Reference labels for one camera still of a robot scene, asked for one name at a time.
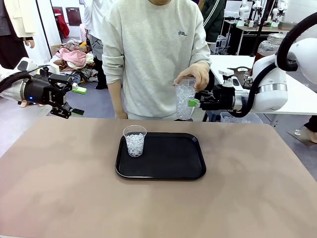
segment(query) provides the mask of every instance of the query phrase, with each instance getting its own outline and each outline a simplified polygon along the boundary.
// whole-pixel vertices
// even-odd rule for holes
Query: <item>ice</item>
[[[141,156],[143,153],[145,136],[141,133],[132,134],[128,135],[125,139],[127,141],[129,155],[132,157]]]
[[[193,108],[188,106],[188,102],[195,98],[195,89],[193,86],[178,85],[176,87],[177,97],[177,117],[188,120],[192,116]]]
[[[250,120],[244,118],[224,117],[223,122],[226,123],[252,123]]]

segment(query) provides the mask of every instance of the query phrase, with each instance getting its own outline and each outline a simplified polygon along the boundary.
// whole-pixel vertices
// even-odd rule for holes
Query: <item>jacket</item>
[[[208,43],[217,41],[224,18],[224,9],[225,0],[205,0],[202,14]]]
[[[54,9],[53,11],[54,11],[54,13],[60,14],[57,17],[57,22],[59,24],[60,31],[62,32],[64,38],[67,39],[70,31],[69,31],[68,25],[65,22],[64,16],[61,14],[61,11],[57,8]]]
[[[27,38],[36,35],[36,25],[32,14],[32,0],[4,0],[11,34],[17,38]]]

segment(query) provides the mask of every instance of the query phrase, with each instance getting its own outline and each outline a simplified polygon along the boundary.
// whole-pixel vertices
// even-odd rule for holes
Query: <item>person's arm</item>
[[[121,100],[121,79],[124,70],[124,50],[119,12],[111,9],[103,19],[103,70],[106,75],[116,118],[127,119]]]
[[[35,42],[34,42],[33,37],[26,37],[23,40],[24,40],[24,44],[26,46],[29,46],[31,49],[33,49],[35,47]]]
[[[84,0],[85,4],[85,18],[84,25],[86,29],[86,33],[88,34],[88,30],[91,30],[91,15],[93,11],[93,0]]]
[[[177,77],[176,83],[182,81],[184,77],[194,76],[196,79],[195,90],[204,90],[209,83],[210,70],[210,50],[206,42],[206,32],[203,27],[203,16],[197,8],[196,11],[196,30],[190,66]]]
[[[205,0],[199,0],[198,7],[200,11],[204,9]]]
[[[208,31],[223,9],[223,0],[209,0],[205,3],[202,14],[204,17],[204,28],[206,31]]]

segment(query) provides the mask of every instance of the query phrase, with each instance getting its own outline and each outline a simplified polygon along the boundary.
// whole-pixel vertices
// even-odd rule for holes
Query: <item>gray floor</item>
[[[309,83],[301,73],[291,74],[294,78],[302,83]],[[84,117],[89,118],[114,118],[114,110],[111,104],[108,90],[96,90],[97,83],[84,83],[82,87],[88,89],[86,95],[69,92],[67,101],[69,104],[78,109],[85,110]],[[317,89],[316,85],[310,85],[313,90]],[[50,108],[39,108],[37,105],[28,108],[20,108],[16,102],[0,99],[0,129],[1,145],[0,156],[27,130],[39,117],[45,116]],[[197,111],[195,120],[200,120],[203,113]],[[264,115],[259,115],[264,123],[269,120]],[[317,180],[317,145],[307,147],[301,142],[290,136],[287,131],[300,128],[309,120],[310,116],[293,116],[284,115],[276,131],[288,144],[288,146],[299,157],[304,166],[310,171],[312,176]]]
[[[76,37],[76,36],[69,36],[67,39],[63,39],[62,43],[67,43],[69,40],[71,39],[75,39],[75,40],[80,40],[80,37]]]

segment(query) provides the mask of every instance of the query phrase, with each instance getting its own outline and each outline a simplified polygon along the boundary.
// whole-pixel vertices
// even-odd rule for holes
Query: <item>sweatshirt logo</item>
[[[179,31],[179,32],[178,32],[178,36],[179,36],[179,37],[184,37],[184,36],[187,36],[187,35],[185,34],[185,32]]]

